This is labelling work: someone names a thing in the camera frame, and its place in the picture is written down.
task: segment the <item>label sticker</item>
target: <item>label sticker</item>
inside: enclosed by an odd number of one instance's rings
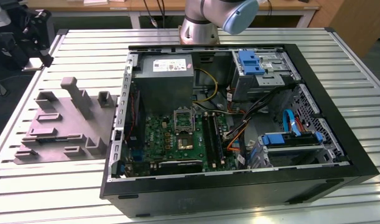
[[[262,67],[263,68],[272,68],[272,65],[271,65],[271,63],[262,63]]]
[[[152,71],[162,72],[162,71],[186,71],[186,59],[164,59],[164,60],[155,60]]]
[[[227,101],[232,102],[232,94],[231,93],[227,94]]]
[[[128,10],[127,7],[111,7],[110,10]]]
[[[239,160],[239,162],[243,164],[243,165],[246,165],[246,159],[244,159],[244,157],[239,154],[239,156],[238,156],[238,160]]]

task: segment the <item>metal extrusion table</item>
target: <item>metal extrusion table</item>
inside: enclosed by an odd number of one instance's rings
[[[380,171],[380,82],[336,33],[324,29],[220,31],[222,43],[295,43]],[[99,199],[104,160],[16,165],[14,154],[36,114],[40,90],[75,76],[90,95],[119,95],[130,45],[179,44],[178,30],[70,30],[56,37],[55,62],[35,74],[0,136],[0,223],[364,223],[380,222],[380,175],[311,204],[130,220]]]

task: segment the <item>motherboard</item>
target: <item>motherboard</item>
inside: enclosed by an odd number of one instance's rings
[[[164,166],[168,173],[159,174],[174,174],[178,169],[180,172],[236,169],[234,154],[223,147],[228,131],[224,114],[175,111],[172,115],[150,115],[146,119],[146,145],[143,150],[132,151],[135,176],[163,172]]]

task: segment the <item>ram slot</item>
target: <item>ram slot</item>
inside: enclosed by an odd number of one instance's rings
[[[215,145],[214,149],[216,153],[218,163],[223,165],[224,164],[224,154],[223,154],[223,147],[222,147],[222,137],[219,133],[219,126],[218,126],[215,115],[210,117],[210,125],[211,125],[211,129],[214,130],[212,140],[214,140],[214,145]]]
[[[210,168],[216,168],[216,157],[211,141],[210,119],[208,114],[203,116],[203,130],[204,130],[204,148],[207,151],[207,159]]]

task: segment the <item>floor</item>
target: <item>floor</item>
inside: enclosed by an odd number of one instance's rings
[[[380,80],[380,41],[375,43],[370,53],[363,58],[363,61]],[[34,73],[24,73],[20,71],[8,71],[0,67],[0,80],[7,77],[26,75],[23,77],[15,77],[2,83],[8,89],[10,94],[6,97],[0,97],[0,133],[30,84],[31,77],[27,75],[32,74]]]

